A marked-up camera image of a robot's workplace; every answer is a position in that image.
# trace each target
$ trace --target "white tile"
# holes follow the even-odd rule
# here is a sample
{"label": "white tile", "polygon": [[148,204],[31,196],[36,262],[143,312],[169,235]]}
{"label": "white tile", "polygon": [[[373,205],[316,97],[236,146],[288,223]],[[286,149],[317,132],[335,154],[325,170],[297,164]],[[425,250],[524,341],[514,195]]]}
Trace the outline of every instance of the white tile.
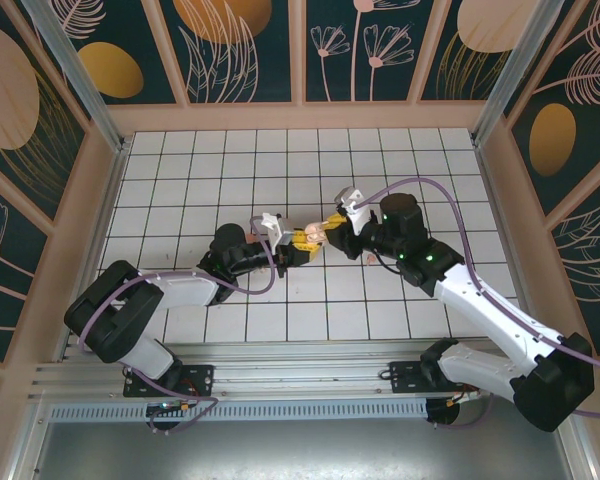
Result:
{"label": "white tile", "polygon": [[449,336],[444,305],[437,300],[407,302],[411,338],[442,338]]}
{"label": "white tile", "polygon": [[327,301],[364,300],[362,267],[327,267]]}
{"label": "white tile", "polygon": [[284,342],[287,339],[285,304],[249,305],[247,315],[247,342]]}
{"label": "white tile", "polygon": [[153,180],[127,180],[122,182],[119,207],[148,207],[153,194]]}
{"label": "white tile", "polygon": [[349,130],[351,151],[380,150],[380,135],[377,128],[355,128]]}
{"label": "white tile", "polygon": [[255,130],[229,130],[227,132],[227,143],[225,152],[255,152],[256,131]]}
{"label": "white tile", "polygon": [[289,203],[299,205],[320,203],[319,178],[289,178],[287,183]]}
{"label": "white tile", "polygon": [[218,207],[185,207],[180,235],[213,235],[217,216]]}
{"label": "white tile", "polygon": [[258,130],[257,152],[286,152],[286,130]]}
{"label": "white tile", "polygon": [[205,253],[213,237],[180,237],[176,268],[194,268]]}
{"label": "white tile", "polygon": [[220,180],[189,180],[185,205],[217,205]]}
{"label": "white tile", "polygon": [[467,237],[476,263],[507,261],[498,232],[468,232]]}
{"label": "white tile", "polygon": [[503,297],[515,297],[511,272],[506,263],[484,263],[476,265],[476,271],[491,288]]}
{"label": "white tile", "polygon": [[131,155],[125,180],[153,180],[158,172],[160,155]]}
{"label": "white tile", "polygon": [[[387,177],[387,183],[389,185],[393,185],[394,183],[399,182],[400,180],[404,180],[404,177]],[[407,183],[406,185],[400,185],[399,187],[392,189],[389,193],[409,193],[416,197],[418,203],[422,203],[422,190],[420,190],[420,184],[417,182]]]}
{"label": "white tile", "polygon": [[460,312],[446,307],[449,315],[449,327],[452,337],[484,337],[485,334]]}
{"label": "white tile", "polygon": [[191,155],[162,155],[158,178],[189,178]]}
{"label": "white tile", "polygon": [[147,225],[148,208],[116,208],[109,235],[113,237],[141,237]]}
{"label": "white tile", "polygon": [[346,129],[318,130],[318,141],[322,152],[349,151],[349,134]]}
{"label": "white tile", "polygon": [[256,178],[253,195],[255,205],[287,203],[287,181],[284,178]]}
{"label": "white tile", "polygon": [[329,340],[367,340],[369,326],[364,302],[327,303]]}
{"label": "white tile", "polygon": [[327,339],[327,310],[324,303],[290,303],[289,341]]}
{"label": "white tile", "polygon": [[287,218],[294,228],[304,230],[308,224],[323,220],[322,208],[320,205],[289,205]]}
{"label": "white tile", "polygon": [[191,162],[191,178],[220,178],[222,175],[221,153],[203,153],[193,156]]}
{"label": "white tile", "polygon": [[317,152],[317,130],[289,130],[287,132],[287,150],[289,152]]}
{"label": "white tile", "polygon": [[345,266],[345,265],[361,265],[360,257],[356,260],[349,260],[347,256],[338,250],[333,245],[329,245],[328,243],[322,247],[324,251],[324,264],[331,266]]}
{"label": "white tile", "polygon": [[193,153],[224,152],[224,131],[196,132]]}
{"label": "white tile", "polygon": [[455,175],[453,185],[460,202],[488,202],[484,182],[479,175]]}
{"label": "white tile", "polygon": [[251,205],[253,203],[253,179],[222,179],[220,205]]}
{"label": "white tile", "polygon": [[320,152],[320,175],[322,177],[351,176],[350,152]]}
{"label": "white tile", "polygon": [[256,177],[286,176],[286,153],[256,153]]}
{"label": "white tile", "polygon": [[176,262],[176,237],[147,237],[142,243],[138,268],[173,269]]}
{"label": "white tile", "polygon": [[145,236],[179,235],[182,207],[151,207]]}
{"label": "white tile", "polygon": [[317,152],[289,153],[290,177],[317,177],[320,174],[320,163]]}
{"label": "white tile", "polygon": [[235,223],[236,225],[240,225],[245,232],[249,232],[251,230],[249,225],[251,208],[251,206],[218,208],[218,227],[227,223]]}
{"label": "white tile", "polygon": [[442,141],[437,128],[410,128],[414,150],[442,150]]}
{"label": "white tile", "polygon": [[478,160],[473,150],[449,150],[446,154],[452,174],[480,175]]}
{"label": "white tile", "polygon": [[440,136],[445,150],[473,150],[471,137],[466,128],[441,128]]}
{"label": "white tile", "polygon": [[324,302],[324,268],[300,267],[289,269],[289,302]]}
{"label": "white tile", "polygon": [[408,128],[381,128],[382,150],[413,150]]}
{"label": "white tile", "polygon": [[196,132],[167,132],[162,153],[193,153]]}
{"label": "white tile", "polygon": [[149,319],[149,323],[145,327],[142,332],[144,335],[148,336],[152,340],[158,340],[159,342],[163,342],[164,338],[164,325],[167,321],[167,311],[166,310],[158,310],[154,312],[154,314]]}
{"label": "white tile", "polygon": [[244,342],[246,305],[209,307],[206,342]]}
{"label": "white tile", "polygon": [[417,175],[416,161],[411,151],[382,152],[387,175]]}
{"label": "white tile", "polygon": [[365,267],[363,270],[367,300],[402,300],[404,298],[402,278],[399,275],[386,271],[380,265]]}
{"label": "white tile", "polygon": [[385,177],[354,177],[353,185],[360,190],[365,198],[375,195],[387,186]]}
{"label": "white tile", "polygon": [[[249,303],[270,303],[270,302],[286,302],[287,301],[287,279],[278,278],[275,273],[275,282],[271,290],[261,295],[251,295],[243,299]],[[268,268],[256,270],[248,275],[248,286],[250,291],[263,290],[271,281],[271,271]]]}
{"label": "white tile", "polygon": [[142,238],[109,238],[102,258],[102,266],[108,268],[115,261],[126,260],[136,267],[141,247]]}
{"label": "white tile", "polygon": [[372,340],[409,338],[404,302],[369,302],[369,333]]}
{"label": "white tile", "polygon": [[162,152],[164,132],[136,132],[131,155]]}
{"label": "white tile", "polygon": [[173,206],[184,204],[187,180],[157,180],[151,206]]}
{"label": "white tile", "polygon": [[200,305],[169,309],[165,343],[202,343],[207,308]]}
{"label": "white tile", "polygon": [[487,202],[460,203],[460,212],[467,230],[497,230],[491,205]]}
{"label": "white tile", "polygon": [[420,175],[449,175],[447,158],[444,156],[444,150],[425,150],[417,151],[416,165]]}
{"label": "white tile", "polygon": [[384,175],[382,152],[352,152],[354,175]]}
{"label": "white tile", "polygon": [[[451,198],[455,199],[456,198],[456,194],[454,191],[454,184],[451,182],[451,177],[447,177],[447,176],[428,176],[427,178],[430,178],[431,180],[435,180],[436,182],[438,182],[440,185],[442,185],[442,187],[449,192],[449,194],[451,195]],[[438,190],[436,187],[434,187],[433,185],[429,185],[428,183],[423,183],[422,184],[422,194],[424,195],[424,201],[425,202],[446,202],[447,199],[444,196],[444,194]]]}
{"label": "white tile", "polygon": [[[352,187],[353,179],[351,177],[322,177],[320,179],[320,185],[322,188],[322,203],[333,205],[333,213],[335,213],[334,199],[336,198],[336,195],[338,195],[342,189]],[[289,192],[291,192],[291,183],[289,183]]]}
{"label": "white tile", "polygon": [[222,176],[224,178],[253,177],[255,153],[227,153],[224,156]]}
{"label": "white tile", "polygon": [[429,228],[432,232],[455,232],[458,231],[458,223],[453,215],[451,205],[448,203],[425,204]]}

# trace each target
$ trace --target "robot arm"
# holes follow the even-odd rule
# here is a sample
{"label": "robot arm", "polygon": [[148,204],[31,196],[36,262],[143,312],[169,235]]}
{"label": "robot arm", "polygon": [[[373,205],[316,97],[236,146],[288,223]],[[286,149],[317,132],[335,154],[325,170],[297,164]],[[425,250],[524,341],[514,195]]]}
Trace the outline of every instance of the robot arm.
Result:
{"label": "robot arm", "polygon": [[382,199],[383,222],[364,206],[358,190],[343,190],[336,202],[346,221],[324,226],[329,242],[355,259],[363,250],[396,260],[401,276],[428,296],[462,313],[508,358],[471,350],[456,340],[442,340],[422,355],[422,369],[435,382],[443,376],[468,383],[512,401],[522,415],[545,431],[553,431],[593,392],[593,367],[550,345],[512,322],[485,297],[491,297],[539,335],[580,353],[591,346],[580,335],[569,338],[542,325],[512,305],[478,277],[474,283],[464,258],[429,236],[415,198],[391,194]]}

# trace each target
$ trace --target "floor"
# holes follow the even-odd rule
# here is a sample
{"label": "floor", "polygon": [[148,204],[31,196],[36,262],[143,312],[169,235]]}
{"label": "floor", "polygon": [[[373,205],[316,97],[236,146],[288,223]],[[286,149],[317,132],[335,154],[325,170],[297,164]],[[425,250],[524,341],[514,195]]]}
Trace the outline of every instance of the floor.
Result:
{"label": "floor", "polygon": [[[100,269],[195,267],[215,229],[262,212],[304,228],[334,213],[354,184],[365,196],[404,176],[443,184],[459,201],[478,273],[515,299],[511,275],[465,129],[139,132],[120,188]],[[408,185],[432,235],[461,251],[451,207],[428,185]],[[471,323],[365,255],[327,246],[266,295],[158,312],[149,332],[167,343],[380,340],[481,336]],[[240,278],[263,287],[268,272]]]}

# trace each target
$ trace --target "feather pattern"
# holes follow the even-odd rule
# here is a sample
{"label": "feather pattern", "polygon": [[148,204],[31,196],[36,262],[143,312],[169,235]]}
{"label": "feather pattern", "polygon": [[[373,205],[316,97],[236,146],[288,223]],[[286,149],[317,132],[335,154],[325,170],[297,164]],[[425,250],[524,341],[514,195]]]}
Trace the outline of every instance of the feather pattern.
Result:
{"label": "feather pattern", "polygon": [[180,28],[189,52],[187,91],[194,103],[250,102],[258,86],[258,56],[247,23],[225,3],[226,20],[210,0],[182,2],[189,25]]}
{"label": "feather pattern", "polygon": [[106,16],[103,0],[49,0],[69,38],[86,40]]}
{"label": "feather pattern", "polygon": [[576,60],[564,80],[567,98],[580,105],[600,105],[600,52],[591,50]]}

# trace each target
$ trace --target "purple cable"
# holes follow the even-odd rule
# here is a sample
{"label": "purple cable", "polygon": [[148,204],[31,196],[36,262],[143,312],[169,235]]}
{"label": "purple cable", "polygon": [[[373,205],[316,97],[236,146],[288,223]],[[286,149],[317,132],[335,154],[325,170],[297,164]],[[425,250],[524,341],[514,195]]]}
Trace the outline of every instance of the purple cable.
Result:
{"label": "purple cable", "polygon": [[493,393],[491,393],[489,395],[489,403],[487,403],[487,406],[485,407],[485,409],[482,411],[480,416],[478,418],[476,418],[475,420],[471,420],[468,423],[463,423],[462,425],[446,425],[444,423],[436,423],[436,424],[434,424],[434,426],[436,428],[442,428],[443,430],[466,430],[467,428],[477,427],[482,422],[484,422],[485,419],[489,416],[489,413],[491,413],[491,409],[493,408],[494,400],[495,400],[495,395]]}
{"label": "purple cable", "polygon": [[[447,190],[442,185],[440,185],[438,182],[436,182],[435,180],[431,180],[430,178],[423,178],[423,177],[410,177],[410,178],[405,178],[403,180],[399,180],[396,183],[389,185],[386,188],[383,188],[378,193],[376,193],[375,195],[372,195],[371,197],[367,198],[363,202],[360,202],[358,205],[356,205],[354,207],[354,209],[357,210],[358,208],[364,207],[365,205],[368,205],[371,202],[373,202],[374,200],[377,200],[378,198],[383,196],[385,193],[393,190],[394,188],[397,188],[401,185],[406,185],[408,183],[427,183],[429,185],[434,186],[438,190],[440,190],[440,192],[445,196],[445,198],[447,199],[447,202],[449,202],[449,204],[451,205],[451,209],[453,210],[453,215],[455,216],[456,222],[458,224],[458,230],[460,230],[460,237],[462,239],[462,247],[464,249],[464,256],[465,256],[465,260],[466,260],[467,270],[469,271],[469,276],[471,277],[471,280],[473,281],[473,283],[476,286],[480,286],[481,285],[480,280],[478,279],[478,275],[473,266],[473,255],[471,254],[471,248],[469,247],[469,239],[467,238],[467,231],[465,229],[464,222],[462,221],[462,216],[460,215],[460,211],[458,210],[458,207],[457,207],[453,197],[451,197],[451,195],[449,194],[449,192],[447,192]],[[527,325],[525,322],[520,320],[515,314],[511,313],[507,308],[505,308],[504,305],[501,305],[500,302],[498,302],[498,300],[496,298],[494,298],[488,291],[481,289],[480,292],[482,293],[484,298],[486,298],[489,301],[489,303],[491,303],[494,307],[496,307],[498,310],[500,310],[500,312],[502,312],[507,318],[509,318],[511,321],[513,321],[516,325],[518,325],[520,328],[525,330],[527,333],[533,335],[538,340],[546,343],[547,345],[550,345],[551,347],[553,347],[557,350],[560,350],[561,352],[571,355],[572,357],[575,357],[579,360],[582,360],[583,362],[589,363],[596,367],[600,367],[600,360],[597,360],[588,355],[584,355],[580,352],[576,352],[575,350],[573,350],[569,347],[565,347],[564,345],[554,342],[553,340],[545,338],[540,332],[538,332],[536,329],[534,329],[530,325]],[[598,412],[587,412],[587,411],[582,411],[582,410],[575,410],[573,413],[575,413],[576,415],[600,418],[600,413],[598,413]]]}

